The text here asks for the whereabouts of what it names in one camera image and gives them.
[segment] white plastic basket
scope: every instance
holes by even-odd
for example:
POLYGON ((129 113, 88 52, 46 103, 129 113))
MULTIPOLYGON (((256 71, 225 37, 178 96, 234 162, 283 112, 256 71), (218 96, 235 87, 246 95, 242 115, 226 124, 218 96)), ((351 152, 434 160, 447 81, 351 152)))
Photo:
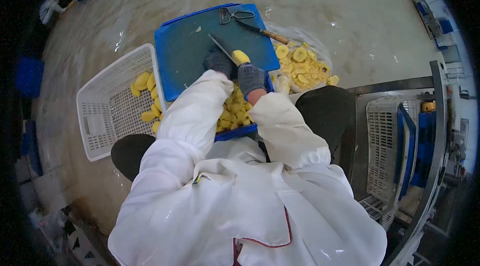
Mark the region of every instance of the white plastic basket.
POLYGON ((142 91, 138 98, 130 92, 130 84, 145 71, 154 73, 160 105, 166 111, 155 49, 148 43, 117 59, 78 91, 78 123, 89 161, 108 157, 113 144, 127 135, 154 136, 153 121, 141 120, 153 103, 150 92, 142 91))
POLYGON ((395 184, 397 153, 399 150, 406 152, 409 145, 409 131, 406 124, 404 124, 404 132, 407 142, 404 148, 398 148, 397 144, 397 109, 400 103, 403 103, 405 110, 418 128, 419 103, 415 96, 389 95, 369 102, 366 108, 369 140, 367 192, 387 204, 389 208, 398 201, 405 175, 406 157, 402 159, 399 184, 395 184))

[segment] vegetable peeler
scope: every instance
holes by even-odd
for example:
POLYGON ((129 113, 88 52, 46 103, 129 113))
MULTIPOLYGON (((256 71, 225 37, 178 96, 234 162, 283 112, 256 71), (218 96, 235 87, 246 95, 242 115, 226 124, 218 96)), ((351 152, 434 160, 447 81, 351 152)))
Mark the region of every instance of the vegetable peeler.
POLYGON ((237 19, 243 19, 252 18, 255 16, 255 13, 251 11, 235 11, 232 13, 227 7, 219 8, 218 13, 220 16, 220 24, 222 25, 229 23, 232 17, 237 19))

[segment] hand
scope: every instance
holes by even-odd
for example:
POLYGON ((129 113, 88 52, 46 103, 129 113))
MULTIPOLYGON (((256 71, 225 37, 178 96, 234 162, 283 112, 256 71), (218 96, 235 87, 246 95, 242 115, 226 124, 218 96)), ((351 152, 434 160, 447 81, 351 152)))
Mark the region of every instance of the hand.
POLYGON ((265 72, 250 63, 243 63, 238 68, 238 86, 243 95, 257 89, 265 89, 265 72))
POLYGON ((221 72, 230 80, 232 69, 236 65, 227 57, 227 55, 222 52, 217 46, 212 47, 208 51, 205 60, 203 60, 203 66, 205 70, 213 69, 214 71, 221 72))

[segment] white sleeve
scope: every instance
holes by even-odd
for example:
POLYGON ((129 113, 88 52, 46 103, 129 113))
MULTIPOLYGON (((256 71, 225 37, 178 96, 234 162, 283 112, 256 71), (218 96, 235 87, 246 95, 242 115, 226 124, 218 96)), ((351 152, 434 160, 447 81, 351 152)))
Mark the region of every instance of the white sleeve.
POLYGON ((223 103, 233 91, 225 75, 206 71, 165 111, 157 140, 147 149, 140 172, 123 203, 117 224, 161 194, 182 188, 212 148, 223 103))
POLYGON ((249 111, 258 125, 271 161, 293 169, 313 164, 330 164, 330 150, 303 120, 290 99, 280 93, 263 95, 249 111))

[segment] metal frame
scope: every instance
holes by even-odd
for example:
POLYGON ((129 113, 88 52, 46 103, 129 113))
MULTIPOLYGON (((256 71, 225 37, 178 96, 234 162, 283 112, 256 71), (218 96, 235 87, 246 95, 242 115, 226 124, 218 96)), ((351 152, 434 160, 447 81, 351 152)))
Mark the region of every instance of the metal frame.
MULTIPOLYGON (((398 257, 402 257, 404 253, 405 245, 411 240, 412 236, 421 233, 427 222, 430 207, 436 201, 438 196, 438 188, 442 182, 440 177, 442 168, 445 168, 445 153, 447 148, 447 97, 446 97, 446 85, 447 82, 442 79, 440 73, 440 64, 437 60, 430 61, 430 69, 432 76, 412 78, 406 80, 398 80, 386 83, 377 83, 366 86, 360 86, 350 88, 348 91, 357 96, 371 93, 398 91, 398 90, 411 90, 411 89, 435 89, 435 101, 436 101, 436 131, 435 131, 435 146, 433 150, 433 159, 430 167, 430 173, 427 179, 427 185, 423 191, 423 196, 418 205, 417 212, 413 215, 413 220, 405 232, 403 238, 400 240, 397 247, 392 254, 383 261, 382 265, 387 266, 394 262, 398 257)), ((342 165, 350 165, 350 169, 347 175, 348 181, 351 183, 353 168, 356 160, 356 147, 357 147, 357 123, 350 125, 345 132, 348 138, 341 144, 341 156, 340 163, 342 165)))

